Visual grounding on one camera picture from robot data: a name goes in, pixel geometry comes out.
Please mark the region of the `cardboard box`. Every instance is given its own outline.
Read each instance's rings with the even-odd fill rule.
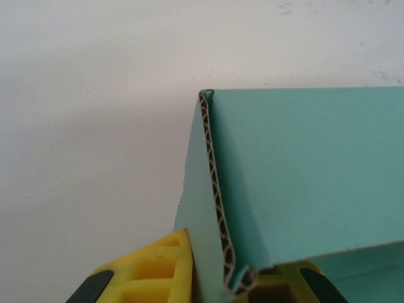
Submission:
[[[175,229],[201,298],[311,259],[349,302],[404,302],[404,88],[199,93]]]

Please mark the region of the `black rubber pad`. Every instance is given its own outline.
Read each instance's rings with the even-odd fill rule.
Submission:
[[[331,281],[322,274],[310,268],[301,268],[300,273],[321,303],[348,303]]]
[[[100,271],[89,276],[66,303],[96,303],[113,276],[112,270]]]

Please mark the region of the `teal cardboard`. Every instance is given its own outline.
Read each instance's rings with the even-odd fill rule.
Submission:
[[[325,267],[353,300],[353,282],[363,289],[374,281],[372,272],[385,278],[392,275],[388,268],[400,272],[404,254],[386,256],[404,241],[403,88],[216,90],[206,96],[234,252],[230,280],[223,280],[220,265],[199,104],[175,223],[188,229],[206,302],[230,302],[235,285],[255,279],[249,268],[301,259]],[[372,257],[350,274],[335,273],[341,256],[353,262],[361,254]]]

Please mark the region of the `white background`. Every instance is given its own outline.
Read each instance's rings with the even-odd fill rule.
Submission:
[[[200,89],[401,85],[403,16],[399,0],[0,0],[0,301],[64,302],[172,230]]]

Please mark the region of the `cardboard edge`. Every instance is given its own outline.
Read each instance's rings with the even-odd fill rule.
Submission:
[[[215,152],[211,137],[210,118],[209,118],[209,105],[213,101],[215,91],[212,89],[201,90],[199,92],[199,107],[201,110],[201,118],[203,121],[203,129],[205,133],[206,152],[208,154],[209,168],[211,183],[213,188],[213,198],[215,201],[215,209],[217,214],[217,224],[220,234],[220,241],[222,243],[222,253],[224,260],[224,274],[223,284],[225,288],[234,296],[240,296],[252,290],[258,283],[257,273],[255,273],[249,266],[245,267],[241,273],[241,278],[237,279],[235,287],[229,287],[230,279],[234,274],[236,256],[233,243],[230,237],[229,228],[225,218],[223,208],[222,194],[220,191],[220,183],[217,174]]]

